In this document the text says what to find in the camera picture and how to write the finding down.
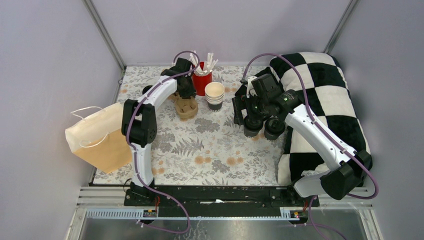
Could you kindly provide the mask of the black cloth blue print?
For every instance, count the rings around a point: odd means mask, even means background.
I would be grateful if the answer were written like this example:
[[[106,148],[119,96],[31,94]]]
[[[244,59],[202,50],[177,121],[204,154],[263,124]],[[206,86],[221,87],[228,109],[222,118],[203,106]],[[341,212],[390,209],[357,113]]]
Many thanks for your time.
[[[255,77],[260,77],[264,74],[271,74],[273,75],[271,68],[270,67],[266,67],[265,69],[257,72],[254,76]],[[242,96],[247,92],[247,86],[242,84],[241,87],[235,92],[234,96],[238,97],[238,96]]]

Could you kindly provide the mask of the black white checkered pillow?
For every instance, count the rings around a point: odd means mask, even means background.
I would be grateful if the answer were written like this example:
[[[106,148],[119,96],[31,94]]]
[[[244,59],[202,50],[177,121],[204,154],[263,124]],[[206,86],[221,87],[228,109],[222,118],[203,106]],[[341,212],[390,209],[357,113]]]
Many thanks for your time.
[[[337,59],[326,53],[298,52],[283,55],[289,63],[274,57],[268,73],[273,73],[283,90],[295,90],[308,103],[317,118],[343,142],[356,151],[370,152],[358,120],[351,94]],[[287,186],[305,171],[328,170],[316,150],[288,126],[283,154],[278,163],[277,183]]]

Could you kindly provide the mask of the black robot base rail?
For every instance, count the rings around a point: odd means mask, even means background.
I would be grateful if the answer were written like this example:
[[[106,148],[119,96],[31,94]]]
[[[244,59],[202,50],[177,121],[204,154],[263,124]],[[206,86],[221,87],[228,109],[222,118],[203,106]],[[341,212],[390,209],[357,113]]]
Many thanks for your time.
[[[125,192],[126,207],[152,207],[159,217],[289,218],[282,210],[308,209],[311,197],[301,197],[292,187],[132,184]]]

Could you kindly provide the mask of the stacked cardboard cup carriers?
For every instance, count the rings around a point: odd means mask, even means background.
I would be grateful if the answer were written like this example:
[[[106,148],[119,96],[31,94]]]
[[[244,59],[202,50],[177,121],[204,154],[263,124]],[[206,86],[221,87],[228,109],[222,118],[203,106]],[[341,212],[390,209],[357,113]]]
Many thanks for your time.
[[[179,99],[180,99],[180,95],[179,95],[179,93],[178,93],[178,92],[175,92],[175,93],[171,94],[171,95],[168,97],[168,99],[169,99],[169,100],[171,100],[171,101],[173,101],[173,102],[175,102],[175,101],[177,101],[177,100],[179,100]]]

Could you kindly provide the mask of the right aluminium frame post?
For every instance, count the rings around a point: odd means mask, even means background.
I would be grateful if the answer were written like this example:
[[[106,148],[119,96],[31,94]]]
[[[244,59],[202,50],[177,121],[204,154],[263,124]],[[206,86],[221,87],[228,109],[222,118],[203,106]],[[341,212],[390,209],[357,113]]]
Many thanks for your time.
[[[331,54],[334,47],[336,46],[338,40],[340,39],[346,25],[348,24],[350,18],[354,14],[356,8],[358,7],[360,0],[350,0],[348,2],[347,7],[345,8],[342,16],[340,17],[334,31],[331,34],[331,37],[329,38],[323,53],[325,54]]]

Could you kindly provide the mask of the red straw holder cup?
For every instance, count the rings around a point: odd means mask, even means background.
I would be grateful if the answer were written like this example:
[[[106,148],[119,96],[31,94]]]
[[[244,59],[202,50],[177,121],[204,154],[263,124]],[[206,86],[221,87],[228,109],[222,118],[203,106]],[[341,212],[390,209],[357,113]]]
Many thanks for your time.
[[[212,73],[208,74],[207,76],[197,76],[192,73],[191,77],[193,85],[196,89],[196,94],[202,97],[205,96],[205,87],[213,81]]]

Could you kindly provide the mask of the floral patterned table mat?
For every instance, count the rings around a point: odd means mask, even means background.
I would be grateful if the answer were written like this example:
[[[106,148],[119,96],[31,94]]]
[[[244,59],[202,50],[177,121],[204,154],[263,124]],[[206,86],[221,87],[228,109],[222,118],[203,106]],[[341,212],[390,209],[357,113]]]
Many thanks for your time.
[[[253,138],[234,124],[232,97],[240,87],[242,66],[217,66],[215,82],[225,87],[222,108],[211,111],[197,96],[198,113],[181,120],[168,98],[156,108],[157,135],[151,170],[157,185],[275,186],[286,136]]]

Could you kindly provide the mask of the aluminium frame post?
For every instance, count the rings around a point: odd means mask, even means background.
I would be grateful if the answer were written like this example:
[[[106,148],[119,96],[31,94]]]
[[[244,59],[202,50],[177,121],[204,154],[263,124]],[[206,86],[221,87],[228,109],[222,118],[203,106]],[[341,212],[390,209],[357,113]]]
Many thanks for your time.
[[[334,47],[336,46],[338,40],[340,39],[346,25],[348,24],[350,18],[354,14],[356,8],[358,7],[360,0],[350,0],[348,2],[347,7],[345,8],[342,16],[340,17],[334,31],[331,34],[331,37],[329,38],[323,53],[325,54],[331,54]]]
[[[126,70],[126,64],[124,63],[111,35],[109,34],[106,25],[104,24],[94,2],[92,0],[82,0],[85,8],[87,9],[93,23],[97,27],[103,41],[105,42],[109,52],[111,53],[113,59],[117,63],[118,67],[122,72]]]

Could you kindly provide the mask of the black paper coffee cup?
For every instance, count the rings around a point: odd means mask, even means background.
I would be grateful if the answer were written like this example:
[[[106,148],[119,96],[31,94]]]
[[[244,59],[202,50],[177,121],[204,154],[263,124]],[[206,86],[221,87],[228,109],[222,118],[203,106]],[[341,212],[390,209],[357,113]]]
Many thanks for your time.
[[[285,129],[286,125],[281,119],[270,117],[264,123],[264,137],[268,141],[275,141]]]
[[[264,122],[262,120],[252,120],[246,117],[243,124],[244,135],[248,138],[254,138],[258,135],[263,126]]]

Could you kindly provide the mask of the black plastic cup lid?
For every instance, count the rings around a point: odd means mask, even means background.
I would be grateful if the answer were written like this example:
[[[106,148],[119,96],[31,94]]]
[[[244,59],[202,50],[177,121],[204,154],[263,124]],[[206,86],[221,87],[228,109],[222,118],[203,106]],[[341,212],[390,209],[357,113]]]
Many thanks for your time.
[[[270,117],[265,121],[264,129],[269,134],[282,134],[286,129],[286,125],[284,121],[278,117]]]

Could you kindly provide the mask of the stack of paper cups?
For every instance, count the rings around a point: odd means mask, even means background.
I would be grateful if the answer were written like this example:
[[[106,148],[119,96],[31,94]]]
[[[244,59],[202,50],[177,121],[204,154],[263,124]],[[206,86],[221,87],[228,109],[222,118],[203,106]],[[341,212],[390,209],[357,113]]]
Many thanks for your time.
[[[222,108],[224,101],[224,85],[220,82],[211,82],[206,85],[204,92],[209,109],[213,112],[218,112]]]

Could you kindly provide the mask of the stack of black lids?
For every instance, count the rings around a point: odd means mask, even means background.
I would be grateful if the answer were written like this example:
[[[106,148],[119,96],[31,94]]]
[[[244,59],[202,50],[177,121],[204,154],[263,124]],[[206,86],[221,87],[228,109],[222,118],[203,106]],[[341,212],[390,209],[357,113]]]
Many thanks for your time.
[[[145,86],[142,90],[142,96],[149,96],[152,87],[153,85]]]

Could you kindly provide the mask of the cardboard cup carrier tray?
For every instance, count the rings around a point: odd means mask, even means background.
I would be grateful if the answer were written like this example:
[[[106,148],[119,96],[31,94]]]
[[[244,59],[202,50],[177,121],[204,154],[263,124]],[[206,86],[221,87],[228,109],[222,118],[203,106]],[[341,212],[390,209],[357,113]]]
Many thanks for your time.
[[[194,97],[190,99],[178,98],[175,100],[174,106],[181,120],[194,118],[199,110],[198,102]]]

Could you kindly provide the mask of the left aluminium frame post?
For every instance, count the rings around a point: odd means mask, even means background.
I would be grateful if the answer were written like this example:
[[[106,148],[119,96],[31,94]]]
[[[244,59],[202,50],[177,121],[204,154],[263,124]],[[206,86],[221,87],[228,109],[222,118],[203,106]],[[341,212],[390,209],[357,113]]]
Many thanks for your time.
[[[106,25],[104,24],[94,2],[92,0],[82,0],[85,8],[87,9],[93,23],[97,27],[103,41],[105,42],[109,52],[111,53],[113,59],[117,63],[118,67],[122,72],[126,70],[126,64],[124,63],[111,35],[109,34]]]

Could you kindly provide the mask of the brown paper takeout bag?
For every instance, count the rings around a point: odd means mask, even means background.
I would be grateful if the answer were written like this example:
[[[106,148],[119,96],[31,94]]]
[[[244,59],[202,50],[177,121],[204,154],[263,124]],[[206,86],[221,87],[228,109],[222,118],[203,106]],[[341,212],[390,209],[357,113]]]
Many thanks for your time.
[[[105,108],[88,106],[70,114],[80,118],[65,129],[71,152],[104,173],[111,173],[132,161],[126,137],[122,134],[124,106],[116,102]]]

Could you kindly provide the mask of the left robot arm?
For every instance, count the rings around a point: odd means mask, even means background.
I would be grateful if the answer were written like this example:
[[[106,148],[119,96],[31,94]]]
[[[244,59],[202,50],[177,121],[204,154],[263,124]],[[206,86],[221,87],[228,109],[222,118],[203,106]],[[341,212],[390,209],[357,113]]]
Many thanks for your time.
[[[196,94],[191,78],[193,71],[192,62],[179,57],[141,97],[128,99],[123,104],[121,132],[130,147],[134,170],[130,192],[144,206],[155,200],[151,148],[158,133],[156,108],[174,93],[193,97]]]

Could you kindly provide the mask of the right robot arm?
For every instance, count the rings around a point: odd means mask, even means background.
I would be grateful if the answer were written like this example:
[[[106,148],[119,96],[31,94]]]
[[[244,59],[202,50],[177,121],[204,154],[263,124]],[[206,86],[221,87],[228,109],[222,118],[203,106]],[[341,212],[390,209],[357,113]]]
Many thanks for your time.
[[[233,122],[243,126],[244,135],[253,138],[260,130],[269,141],[276,140],[285,127],[297,131],[319,154],[328,170],[293,181],[287,201],[301,205],[309,196],[327,194],[335,200],[349,196],[368,175],[372,162],[365,150],[356,151],[318,119],[305,99],[295,90],[282,91],[273,76],[252,76],[246,93],[233,97]]]

